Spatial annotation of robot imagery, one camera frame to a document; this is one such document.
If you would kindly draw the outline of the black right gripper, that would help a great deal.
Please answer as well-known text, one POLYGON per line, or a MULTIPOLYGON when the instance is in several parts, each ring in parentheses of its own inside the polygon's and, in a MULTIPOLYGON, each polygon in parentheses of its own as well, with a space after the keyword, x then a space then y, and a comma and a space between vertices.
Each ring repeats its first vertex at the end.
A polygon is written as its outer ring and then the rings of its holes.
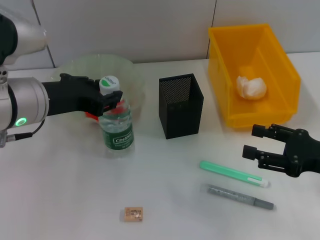
POLYGON ((286 173, 293 178, 304 172, 320 173, 320 142, 313 139, 307 130, 294 130, 274 123, 268 128, 254 124, 251 135, 286 142, 283 155, 244 145, 242 157, 257 160, 258 168, 286 173))

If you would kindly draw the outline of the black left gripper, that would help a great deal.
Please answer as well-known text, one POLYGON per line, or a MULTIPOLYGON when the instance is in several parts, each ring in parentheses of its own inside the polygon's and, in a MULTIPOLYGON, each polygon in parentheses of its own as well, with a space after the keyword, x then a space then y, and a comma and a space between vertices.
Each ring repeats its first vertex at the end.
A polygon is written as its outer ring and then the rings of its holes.
POLYGON ((99 79, 67 73, 60 74, 59 81, 44 82, 43 86, 49 99, 48 116, 80 111, 101 117, 115 109, 123 95, 121 90, 103 95, 99 79))

